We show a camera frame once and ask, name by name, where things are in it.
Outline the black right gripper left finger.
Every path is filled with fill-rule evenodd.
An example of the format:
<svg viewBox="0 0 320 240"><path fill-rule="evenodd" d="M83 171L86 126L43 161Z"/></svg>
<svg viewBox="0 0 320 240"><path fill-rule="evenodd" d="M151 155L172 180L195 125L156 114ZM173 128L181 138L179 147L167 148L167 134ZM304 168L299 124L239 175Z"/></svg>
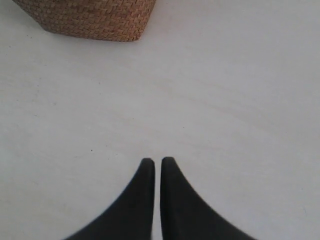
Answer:
<svg viewBox="0 0 320 240"><path fill-rule="evenodd" d="M141 160L119 197L68 240L150 240L155 202L155 163Z"/></svg>

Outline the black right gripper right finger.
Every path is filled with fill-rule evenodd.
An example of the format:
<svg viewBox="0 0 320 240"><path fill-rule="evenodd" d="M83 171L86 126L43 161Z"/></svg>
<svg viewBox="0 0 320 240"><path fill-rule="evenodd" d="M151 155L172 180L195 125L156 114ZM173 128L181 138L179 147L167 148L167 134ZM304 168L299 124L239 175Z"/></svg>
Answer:
<svg viewBox="0 0 320 240"><path fill-rule="evenodd" d="M164 240L252 240L193 189L173 157L161 162L160 218Z"/></svg>

